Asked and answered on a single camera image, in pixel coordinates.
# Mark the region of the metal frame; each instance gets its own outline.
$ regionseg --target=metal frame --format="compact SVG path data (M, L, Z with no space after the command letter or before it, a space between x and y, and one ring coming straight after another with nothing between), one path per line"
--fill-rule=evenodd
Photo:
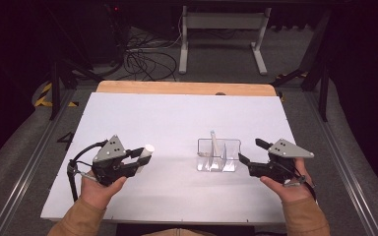
M188 29L250 29L259 30L255 42L251 42L254 58L260 75L267 75L265 62L260 52L266 26L270 18L271 8L266 8L264 13L237 14L237 13L193 13L188 12L183 6L182 12L182 46L180 49L179 73L187 71L188 59Z

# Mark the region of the silver metal plate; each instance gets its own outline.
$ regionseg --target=silver metal plate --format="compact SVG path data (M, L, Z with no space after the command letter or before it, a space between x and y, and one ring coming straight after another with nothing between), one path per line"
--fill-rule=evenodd
M269 153L286 158L304 157L313 158L314 153L302 147L298 147L289 141L279 139L268 149Z

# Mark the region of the cable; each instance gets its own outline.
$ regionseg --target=cable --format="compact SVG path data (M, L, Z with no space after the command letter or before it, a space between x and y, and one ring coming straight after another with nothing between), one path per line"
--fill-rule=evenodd
M75 174L78 171L78 164L77 163L78 162L84 163L83 161L78 161L79 157L81 157L85 152L87 152L88 150L90 150L92 148L103 147L107 142L108 142L108 140L96 143L96 144L91 145L89 147L86 147L81 152L79 152L75 156L75 158L73 158L69 161L69 164L67 165L67 177L69 178L70 188L72 190L72 196L73 196L74 202L78 199L78 192L77 192L77 189L76 189L76 182L75 182Z
M275 232L266 232L266 231L260 231L260 232L255 232L254 235L262 235L262 236L286 236L287 234L286 233L275 233Z

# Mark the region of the white table surface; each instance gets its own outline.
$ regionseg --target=white table surface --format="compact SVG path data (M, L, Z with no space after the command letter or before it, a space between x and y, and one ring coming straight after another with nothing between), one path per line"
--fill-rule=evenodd
M118 135L126 149L151 144L156 151L143 171L115 195L105 221L257 225L283 223L279 197L239 163L235 172L200 172L197 141L214 130L218 139L239 139L241 152L266 163L269 143L294 139L276 96L130 94L94 92L60 167L41 217L61 219L73 204L66 174L69 159ZM98 148L80 160L92 163ZM89 167L79 164L82 171ZM78 194L80 179L76 176Z

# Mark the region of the transparent acrylic stand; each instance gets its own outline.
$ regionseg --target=transparent acrylic stand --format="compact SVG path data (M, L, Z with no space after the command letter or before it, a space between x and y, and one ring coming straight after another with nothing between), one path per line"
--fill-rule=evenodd
M216 141L217 147L214 148L212 139L198 140L197 169L210 172L235 171L241 141L227 139L216 139Z

